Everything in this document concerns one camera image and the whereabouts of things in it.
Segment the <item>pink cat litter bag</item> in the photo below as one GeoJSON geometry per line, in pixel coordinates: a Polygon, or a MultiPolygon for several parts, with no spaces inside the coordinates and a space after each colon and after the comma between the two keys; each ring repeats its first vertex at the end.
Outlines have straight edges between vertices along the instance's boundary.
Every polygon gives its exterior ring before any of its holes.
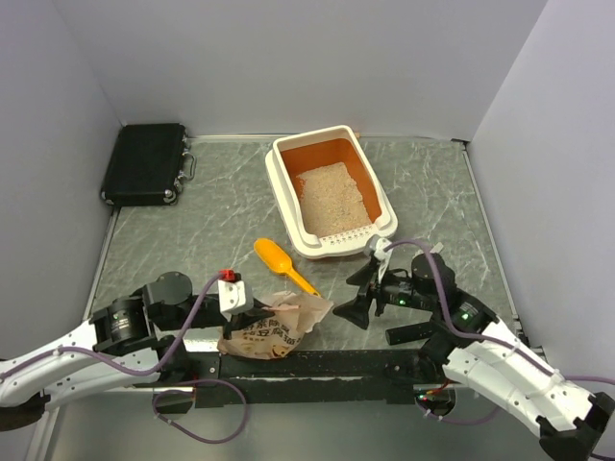
{"type": "Polygon", "coordinates": [[[333,307],[332,301],[305,292],[278,292],[264,302],[273,316],[233,331],[230,339],[220,337],[221,353],[257,360],[285,358],[333,307]]]}

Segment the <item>yellow plastic litter scoop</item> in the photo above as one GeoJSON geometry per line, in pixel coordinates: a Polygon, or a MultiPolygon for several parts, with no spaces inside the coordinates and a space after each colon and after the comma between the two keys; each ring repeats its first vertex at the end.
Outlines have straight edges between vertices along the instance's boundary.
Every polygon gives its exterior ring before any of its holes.
{"type": "Polygon", "coordinates": [[[297,272],[291,257],[276,242],[259,238],[254,243],[254,251],[271,272],[289,278],[304,292],[320,297],[320,293],[297,272]]]}

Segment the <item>white orange litter box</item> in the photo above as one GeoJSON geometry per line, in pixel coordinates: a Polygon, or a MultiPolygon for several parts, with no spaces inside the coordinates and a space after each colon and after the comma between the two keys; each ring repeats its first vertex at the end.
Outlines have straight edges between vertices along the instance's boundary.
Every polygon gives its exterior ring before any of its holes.
{"type": "Polygon", "coordinates": [[[360,253],[392,237],[397,215],[346,125],[276,139],[265,169],[294,250],[308,259],[360,253]]]}

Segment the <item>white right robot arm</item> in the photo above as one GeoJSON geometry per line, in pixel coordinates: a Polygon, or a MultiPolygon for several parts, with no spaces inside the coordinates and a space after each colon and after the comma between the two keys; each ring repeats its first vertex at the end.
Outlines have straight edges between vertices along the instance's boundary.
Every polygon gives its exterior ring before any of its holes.
{"type": "Polygon", "coordinates": [[[419,254],[408,270],[391,270],[372,256],[347,282],[357,295],[333,313],[361,329],[388,305],[430,312],[424,324],[385,333],[389,345],[424,340],[423,378],[446,378],[490,400],[524,424],[553,460],[593,456],[614,400],[578,386],[541,359],[494,311],[457,287],[440,254],[419,254]]]}

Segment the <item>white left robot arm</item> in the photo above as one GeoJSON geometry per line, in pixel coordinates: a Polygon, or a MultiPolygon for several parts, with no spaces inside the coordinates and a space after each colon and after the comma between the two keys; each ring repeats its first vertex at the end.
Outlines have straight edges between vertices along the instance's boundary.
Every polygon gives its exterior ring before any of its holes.
{"type": "Polygon", "coordinates": [[[95,311],[61,338],[1,363],[1,428],[39,421],[72,400],[118,387],[177,386],[193,374],[184,337],[221,328],[224,338],[273,317],[234,271],[194,294],[190,278],[167,272],[95,311]]]}

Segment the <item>clean litter granules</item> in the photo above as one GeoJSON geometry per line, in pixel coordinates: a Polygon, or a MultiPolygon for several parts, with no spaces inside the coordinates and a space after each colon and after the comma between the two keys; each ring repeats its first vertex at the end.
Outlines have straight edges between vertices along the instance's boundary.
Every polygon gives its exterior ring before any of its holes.
{"type": "Polygon", "coordinates": [[[318,238],[371,224],[357,182],[338,162],[302,173],[300,208],[305,229],[318,238]]]}

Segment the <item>black hard case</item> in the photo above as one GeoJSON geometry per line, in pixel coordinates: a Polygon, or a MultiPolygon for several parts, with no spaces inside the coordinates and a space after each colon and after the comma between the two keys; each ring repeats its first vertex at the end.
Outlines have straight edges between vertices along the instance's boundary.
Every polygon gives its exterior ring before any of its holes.
{"type": "Polygon", "coordinates": [[[103,202],[114,207],[176,204],[196,173],[190,146],[180,123],[124,126],[102,182],[103,202]]]}

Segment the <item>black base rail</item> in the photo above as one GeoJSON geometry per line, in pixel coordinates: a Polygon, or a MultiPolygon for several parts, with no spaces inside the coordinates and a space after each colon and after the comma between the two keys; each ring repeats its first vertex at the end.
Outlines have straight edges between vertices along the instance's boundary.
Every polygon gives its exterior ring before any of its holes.
{"type": "Polygon", "coordinates": [[[383,401],[413,404],[419,392],[445,382],[442,369],[418,351],[299,351],[258,360],[191,352],[184,372],[152,385],[177,388],[195,378],[218,378],[242,392],[251,404],[383,401]]]}

